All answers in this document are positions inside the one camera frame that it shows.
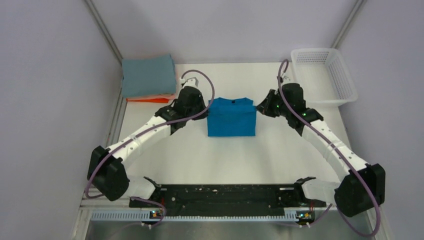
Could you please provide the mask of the bright blue t-shirt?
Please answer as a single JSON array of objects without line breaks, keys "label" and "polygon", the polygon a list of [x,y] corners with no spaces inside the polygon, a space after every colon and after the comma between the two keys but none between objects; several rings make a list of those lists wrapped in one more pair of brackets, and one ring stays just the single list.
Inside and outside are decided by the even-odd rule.
[{"label": "bright blue t-shirt", "polygon": [[254,137],[257,110],[249,98],[215,98],[207,117],[208,137]]}]

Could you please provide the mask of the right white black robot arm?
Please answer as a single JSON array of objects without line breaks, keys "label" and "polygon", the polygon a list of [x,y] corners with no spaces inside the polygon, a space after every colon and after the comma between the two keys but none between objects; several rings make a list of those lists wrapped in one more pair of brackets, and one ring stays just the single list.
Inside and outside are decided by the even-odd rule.
[{"label": "right white black robot arm", "polygon": [[386,172],[376,163],[369,164],[356,155],[329,128],[323,116],[307,107],[304,91],[298,83],[284,84],[280,90],[270,89],[256,110],[267,117],[284,117],[287,124],[308,141],[331,166],[337,182],[315,177],[297,181],[299,189],[293,200],[307,206],[312,200],[333,204],[346,217],[354,217],[385,202]]}]

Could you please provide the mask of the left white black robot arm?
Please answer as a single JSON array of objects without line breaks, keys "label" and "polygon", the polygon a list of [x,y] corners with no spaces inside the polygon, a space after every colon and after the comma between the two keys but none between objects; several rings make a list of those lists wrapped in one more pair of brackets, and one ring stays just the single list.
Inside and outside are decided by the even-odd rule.
[{"label": "left white black robot arm", "polygon": [[201,91],[184,86],[172,104],[160,108],[147,123],[118,143],[96,147],[90,157],[89,184],[109,201],[138,197],[149,207],[160,202],[157,186],[147,177],[131,176],[130,166],[150,147],[186,126],[189,120],[206,118]]}]

